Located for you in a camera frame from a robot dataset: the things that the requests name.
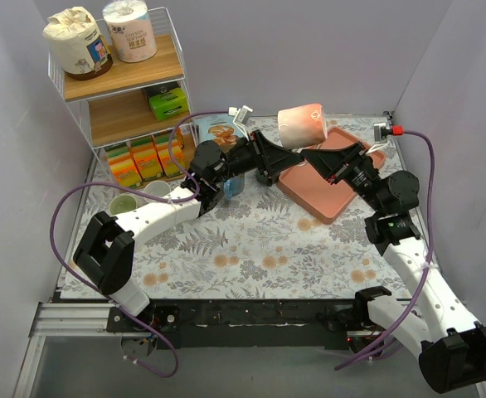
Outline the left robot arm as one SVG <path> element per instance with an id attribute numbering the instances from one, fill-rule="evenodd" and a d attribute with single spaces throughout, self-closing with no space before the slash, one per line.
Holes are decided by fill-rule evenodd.
<path id="1" fill-rule="evenodd" d="M 239 138 L 227 153 L 214 141 L 197 145 L 185 180 L 161 201 L 117 216 L 93 216 L 73 255 L 74 263 L 97 290 L 125 313 L 138 332 L 153 325 L 148 295 L 132 276 L 134 252 L 157 235 L 211 211 L 224 197 L 223 182 L 258 170 L 272 178 L 303 161 L 300 153 L 282 148 L 256 130 Z"/>

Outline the pink mug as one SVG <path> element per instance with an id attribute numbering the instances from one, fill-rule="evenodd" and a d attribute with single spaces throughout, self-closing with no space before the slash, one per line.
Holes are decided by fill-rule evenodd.
<path id="1" fill-rule="evenodd" d="M 323 143 L 328 136 L 323 106 L 318 103 L 282 109 L 277 113 L 283 148 L 299 149 Z"/>

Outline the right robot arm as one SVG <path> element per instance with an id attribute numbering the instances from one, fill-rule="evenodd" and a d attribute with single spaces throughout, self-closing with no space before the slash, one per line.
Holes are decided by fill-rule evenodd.
<path id="1" fill-rule="evenodd" d="M 457 298 L 411 219 L 420 185 L 399 170 L 380 177 L 360 143 L 344 149 L 304 149 L 304 159 L 327 182 L 345 182 L 373 210 L 365 220 L 367 238 L 397 272 L 418 307 L 416 316 L 388 292 L 356 295 L 353 321 L 362 329 L 377 324 L 414 357 L 431 389 L 445 393 L 486 381 L 486 326 Z"/>

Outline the green mug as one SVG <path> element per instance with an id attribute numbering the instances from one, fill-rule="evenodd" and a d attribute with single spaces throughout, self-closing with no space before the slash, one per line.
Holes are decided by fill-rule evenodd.
<path id="1" fill-rule="evenodd" d="M 111 216 L 117 216 L 129 211 L 135 211 L 138 208 L 139 203 L 135 196 L 130 194 L 120 194 L 109 204 L 109 214 Z"/>

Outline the patterned blue mug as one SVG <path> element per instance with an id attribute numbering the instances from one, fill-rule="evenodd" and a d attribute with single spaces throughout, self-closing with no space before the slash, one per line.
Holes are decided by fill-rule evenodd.
<path id="1" fill-rule="evenodd" d="M 245 175 L 240 174 L 223 183 L 224 200 L 230 201 L 240 195 L 245 188 Z"/>

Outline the light blue mug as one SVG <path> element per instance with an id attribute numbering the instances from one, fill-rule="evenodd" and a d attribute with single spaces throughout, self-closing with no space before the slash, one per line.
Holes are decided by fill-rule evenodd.
<path id="1" fill-rule="evenodd" d="M 143 192 L 153 197 L 165 197 L 172 191 L 172 188 L 167 182 L 164 181 L 152 181 L 149 182 Z"/>

